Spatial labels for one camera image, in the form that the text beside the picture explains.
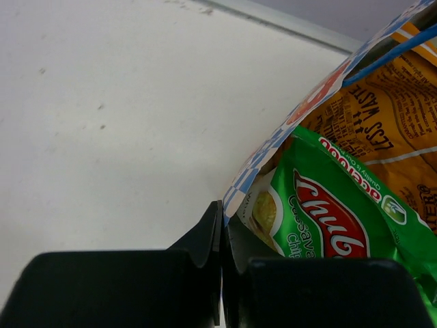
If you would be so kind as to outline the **green cassava chips bag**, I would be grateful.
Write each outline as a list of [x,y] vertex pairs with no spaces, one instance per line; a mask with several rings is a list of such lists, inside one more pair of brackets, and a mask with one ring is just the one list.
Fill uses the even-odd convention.
[[436,279],[436,237],[419,215],[357,159],[302,127],[237,215],[287,258],[388,258],[415,278]]

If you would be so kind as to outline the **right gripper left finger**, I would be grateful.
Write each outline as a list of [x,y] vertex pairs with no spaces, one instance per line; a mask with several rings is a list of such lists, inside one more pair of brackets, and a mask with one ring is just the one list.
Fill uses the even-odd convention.
[[1,311],[2,327],[216,327],[222,204],[164,250],[40,254]]

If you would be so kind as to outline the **blue checkered paper bag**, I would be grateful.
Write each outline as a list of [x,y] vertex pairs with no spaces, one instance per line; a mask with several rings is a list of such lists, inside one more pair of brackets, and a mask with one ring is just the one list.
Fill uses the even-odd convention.
[[225,192],[223,196],[223,222],[225,225],[236,214],[261,168],[267,164],[285,139],[290,136],[292,131],[306,116],[333,96],[341,87],[366,77],[376,68],[388,63],[403,52],[411,50],[414,46],[420,46],[436,36],[436,28],[430,27],[419,33],[418,36],[414,36],[411,40],[401,42],[400,45],[395,46],[392,50],[385,51],[383,49],[386,39],[399,32],[401,27],[410,21],[425,20],[431,14],[434,7],[436,7],[436,2],[432,0],[415,1],[356,50],[350,51],[350,55],[341,65],[319,82],[288,113],[284,121],[274,130],[271,136],[244,162],[238,174],[232,180],[230,187]]

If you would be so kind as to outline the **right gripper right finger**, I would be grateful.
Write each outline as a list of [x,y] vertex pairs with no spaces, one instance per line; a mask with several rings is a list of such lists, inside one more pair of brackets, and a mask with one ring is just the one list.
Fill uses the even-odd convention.
[[243,225],[223,232],[228,327],[431,327],[411,276],[385,259],[291,260]]

